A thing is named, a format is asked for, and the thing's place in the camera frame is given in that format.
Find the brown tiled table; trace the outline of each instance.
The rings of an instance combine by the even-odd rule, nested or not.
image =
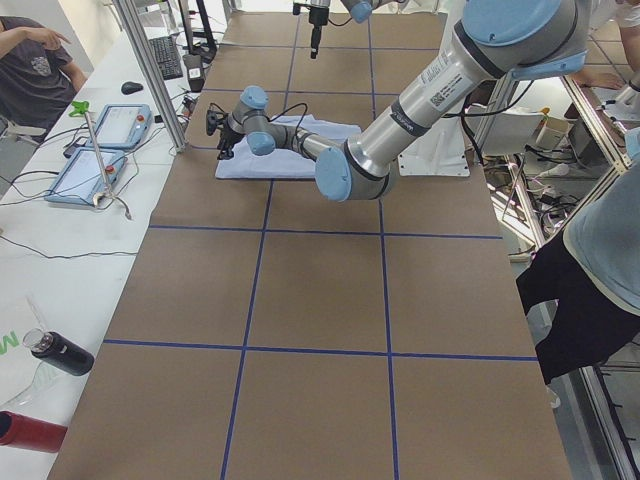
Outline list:
[[[232,18],[49,478],[571,478],[480,168],[344,204],[214,179],[210,101],[366,127],[441,34],[376,15],[311,61],[304,17]]]

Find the person's hand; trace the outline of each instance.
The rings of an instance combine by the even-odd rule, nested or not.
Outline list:
[[[618,90],[625,86],[624,80],[613,73],[597,73],[585,69],[574,73],[572,78],[581,87],[602,87]]]
[[[27,38],[34,42],[41,43],[47,50],[57,50],[62,46],[62,41],[70,43],[61,33],[51,30],[50,28],[31,28],[25,27]]]

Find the gray fabric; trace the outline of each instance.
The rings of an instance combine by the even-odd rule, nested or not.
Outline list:
[[[42,27],[28,18],[0,17],[5,30]],[[24,40],[0,58],[0,113],[19,125],[49,130],[76,92],[60,67],[71,62],[64,48],[51,51]]]
[[[567,226],[565,244],[600,291],[640,309],[638,163],[616,180],[602,198],[574,217]]]

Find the red cylinder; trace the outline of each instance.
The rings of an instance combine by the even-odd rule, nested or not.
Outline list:
[[[0,412],[0,445],[40,452],[60,450],[67,427],[13,412]]]

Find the black bottle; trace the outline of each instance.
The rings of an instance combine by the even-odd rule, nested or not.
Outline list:
[[[27,332],[22,343],[34,357],[71,375],[84,375],[93,366],[93,355],[57,332],[34,328]]]

